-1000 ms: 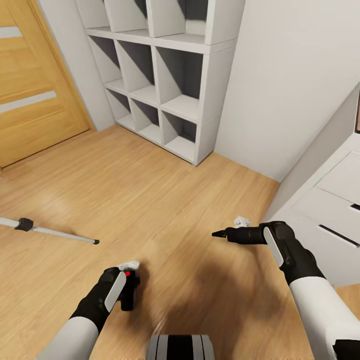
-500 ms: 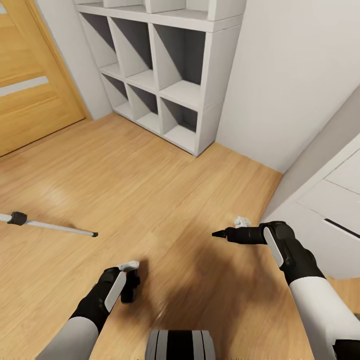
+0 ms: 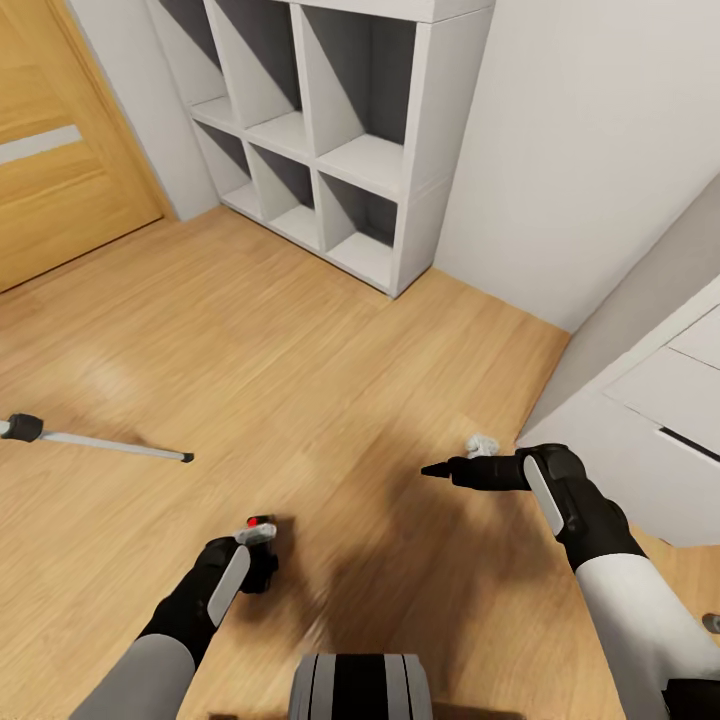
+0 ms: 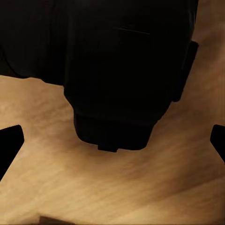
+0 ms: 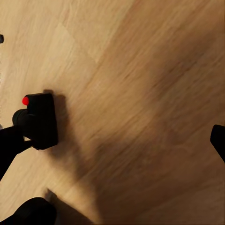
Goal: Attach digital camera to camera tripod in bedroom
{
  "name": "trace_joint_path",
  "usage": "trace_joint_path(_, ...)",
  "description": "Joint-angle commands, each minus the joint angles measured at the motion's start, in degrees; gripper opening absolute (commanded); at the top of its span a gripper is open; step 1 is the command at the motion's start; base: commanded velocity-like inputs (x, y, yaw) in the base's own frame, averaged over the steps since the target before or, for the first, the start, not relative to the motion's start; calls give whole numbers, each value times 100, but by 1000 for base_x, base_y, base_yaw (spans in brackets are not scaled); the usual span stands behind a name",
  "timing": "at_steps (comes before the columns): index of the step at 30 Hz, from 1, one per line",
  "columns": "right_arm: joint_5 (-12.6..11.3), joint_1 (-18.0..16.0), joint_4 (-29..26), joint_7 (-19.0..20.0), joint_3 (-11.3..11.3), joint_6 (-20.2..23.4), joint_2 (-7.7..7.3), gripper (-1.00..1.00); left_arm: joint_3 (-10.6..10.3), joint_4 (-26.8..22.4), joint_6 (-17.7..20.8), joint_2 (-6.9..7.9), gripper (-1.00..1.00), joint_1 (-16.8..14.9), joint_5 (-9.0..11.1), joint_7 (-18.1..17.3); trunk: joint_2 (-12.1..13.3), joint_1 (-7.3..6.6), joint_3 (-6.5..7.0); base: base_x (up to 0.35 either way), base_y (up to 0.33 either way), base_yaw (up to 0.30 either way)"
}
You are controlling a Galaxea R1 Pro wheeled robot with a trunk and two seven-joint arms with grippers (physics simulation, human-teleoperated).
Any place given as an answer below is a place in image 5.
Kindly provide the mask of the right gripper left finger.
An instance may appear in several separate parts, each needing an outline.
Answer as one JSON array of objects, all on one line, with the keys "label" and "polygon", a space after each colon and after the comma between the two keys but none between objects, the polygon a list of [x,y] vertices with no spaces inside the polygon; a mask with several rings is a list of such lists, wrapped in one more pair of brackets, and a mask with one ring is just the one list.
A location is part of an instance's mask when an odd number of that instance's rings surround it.
[{"label": "right gripper left finger", "polygon": [[0,130],[0,180],[24,143],[21,125]]}]

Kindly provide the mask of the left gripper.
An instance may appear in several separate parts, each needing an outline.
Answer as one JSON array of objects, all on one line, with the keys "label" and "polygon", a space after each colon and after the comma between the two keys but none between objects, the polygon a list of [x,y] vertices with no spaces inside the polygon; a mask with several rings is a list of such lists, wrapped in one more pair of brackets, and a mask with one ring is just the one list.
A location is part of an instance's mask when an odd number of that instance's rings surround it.
[{"label": "left gripper", "polygon": [[30,141],[24,142],[17,154],[20,154],[21,152],[25,151],[26,149],[32,147],[35,144],[37,144],[37,140],[30,140]]}]

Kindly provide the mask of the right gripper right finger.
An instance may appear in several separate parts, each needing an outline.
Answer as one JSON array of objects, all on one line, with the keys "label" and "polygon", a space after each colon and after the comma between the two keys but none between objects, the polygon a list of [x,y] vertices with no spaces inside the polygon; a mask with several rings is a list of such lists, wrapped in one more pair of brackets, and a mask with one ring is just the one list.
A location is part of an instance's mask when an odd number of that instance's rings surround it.
[{"label": "right gripper right finger", "polygon": [[221,125],[214,125],[211,136],[210,142],[221,156],[221,158],[225,162],[225,127]]}]

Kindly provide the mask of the digital camera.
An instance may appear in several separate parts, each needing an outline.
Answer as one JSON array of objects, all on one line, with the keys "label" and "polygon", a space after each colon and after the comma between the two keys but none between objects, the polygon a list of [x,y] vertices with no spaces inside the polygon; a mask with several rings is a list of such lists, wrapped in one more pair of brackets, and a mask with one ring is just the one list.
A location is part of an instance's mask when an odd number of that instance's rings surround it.
[{"label": "digital camera", "polygon": [[[28,99],[29,98],[29,99]],[[22,104],[26,109],[17,110],[12,117],[13,125],[21,125],[23,136],[37,140],[37,150],[45,150],[58,144],[58,131],[51,93],[26,95]]]}]

